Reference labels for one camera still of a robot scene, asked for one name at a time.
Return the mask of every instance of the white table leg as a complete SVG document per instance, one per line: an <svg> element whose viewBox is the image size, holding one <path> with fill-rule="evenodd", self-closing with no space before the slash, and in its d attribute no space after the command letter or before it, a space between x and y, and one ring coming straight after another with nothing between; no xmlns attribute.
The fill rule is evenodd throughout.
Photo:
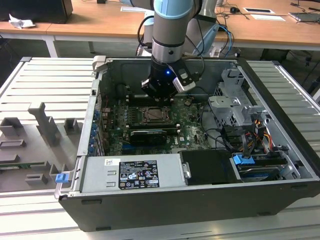
<svg viewBox="0 0 320 240"><path fill-rule="evenodd" d="M59 57L59 52L58 52L58 50L56 49L56 46L55 46L55 38L54 38L54 36L46 35L46 36L43 36L42 39L46 43L46 46L48 48L50 57L51 58L58 58Z"/></svg>
<svg viewBox="0 0 320 240"><path fill-rule="evenodd" d="M89 51L91 54L94 54L96 51L95 51L95 48L94 48L94 43L92 41L88 41L89 43Z"/></svg>

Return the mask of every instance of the barcode sticker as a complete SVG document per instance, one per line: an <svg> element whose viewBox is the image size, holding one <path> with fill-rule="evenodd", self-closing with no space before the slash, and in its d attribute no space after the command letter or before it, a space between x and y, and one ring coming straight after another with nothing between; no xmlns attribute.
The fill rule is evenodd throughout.
<svg viewBox="0 0 320 240"><path fill-rule="evenodd" d="M119 166L121 158L106 158L104 160L105 166Z"/></svg>

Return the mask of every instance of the blue clip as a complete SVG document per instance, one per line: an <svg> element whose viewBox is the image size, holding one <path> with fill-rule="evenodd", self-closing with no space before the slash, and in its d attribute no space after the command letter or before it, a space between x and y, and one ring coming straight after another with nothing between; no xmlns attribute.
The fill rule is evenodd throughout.
<svg viewBox="0 0 320 240"><path fill-rule="evenodd" d="M59 173L55 177L55 182L57 184L65 184L69 182L69 173Z"/></svg>
<svg viewBox="0 0 320 240"><path fill-rule="evenodd" d="M243 158L242 154L236 154L233 157L233 161L234 161L235 165L238 165L238 164L255 164L256 163L252 156L250 158Z"/></svg>

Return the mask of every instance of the warning label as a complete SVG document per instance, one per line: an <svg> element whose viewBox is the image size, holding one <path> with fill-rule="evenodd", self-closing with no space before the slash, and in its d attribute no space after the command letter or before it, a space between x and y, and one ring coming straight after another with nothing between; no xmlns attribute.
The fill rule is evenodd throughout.
<svg viewBox="0 0 320 240"><path fill-rule="evenodd" d="M119 163L119 188L159 188L157 161L121 161Z"/></svg>

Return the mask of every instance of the circuit board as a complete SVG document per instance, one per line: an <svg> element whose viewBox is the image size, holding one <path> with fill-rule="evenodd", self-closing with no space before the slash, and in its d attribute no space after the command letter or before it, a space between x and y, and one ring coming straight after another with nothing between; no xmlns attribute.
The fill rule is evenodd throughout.
<svg viewBox="0 0 320 240"><path fill-rule="evenodd" d="M171 154L181 150L209 149L210 145L200 125L201 103L192 103L188 97L176 97L171 106L129 106L125 100L110 103L103 119L107 136L105 154L146 155ZM137 129L152 131L162 126L170 133L165 144L132 146L130 133Z"/></svg>

